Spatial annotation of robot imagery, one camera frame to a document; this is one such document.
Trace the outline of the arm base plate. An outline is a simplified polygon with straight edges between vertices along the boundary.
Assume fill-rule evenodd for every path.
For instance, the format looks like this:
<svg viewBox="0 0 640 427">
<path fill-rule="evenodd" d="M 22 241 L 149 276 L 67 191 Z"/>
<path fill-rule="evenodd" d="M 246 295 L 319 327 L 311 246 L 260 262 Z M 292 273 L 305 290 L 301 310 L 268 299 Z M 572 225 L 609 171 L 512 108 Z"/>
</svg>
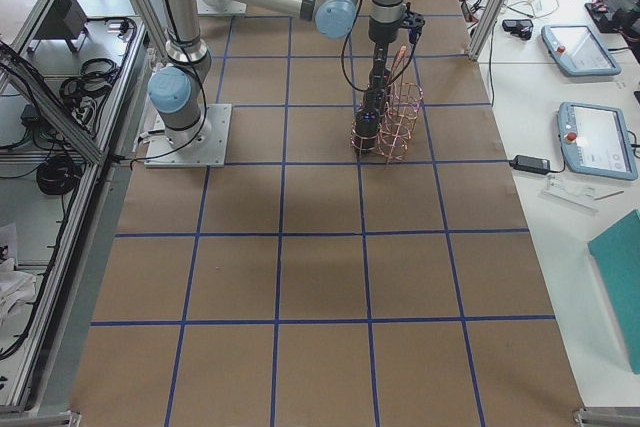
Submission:
<svg viewBox="0 0 640 427">
<path fill-rule="evenodd" d="M 231 104 L 208 104 L 206 119 L 184 131 L 166 129 L 159 114 L 144 164 L 151 168 L 223 167 L 225 164 Z"/>
<path fill-rule="evenodd" d="M 201 16 L 230 17 L 244 16 L 247 6 L 233 0 L 196 0 L 197 11 Z"/>
</svg>

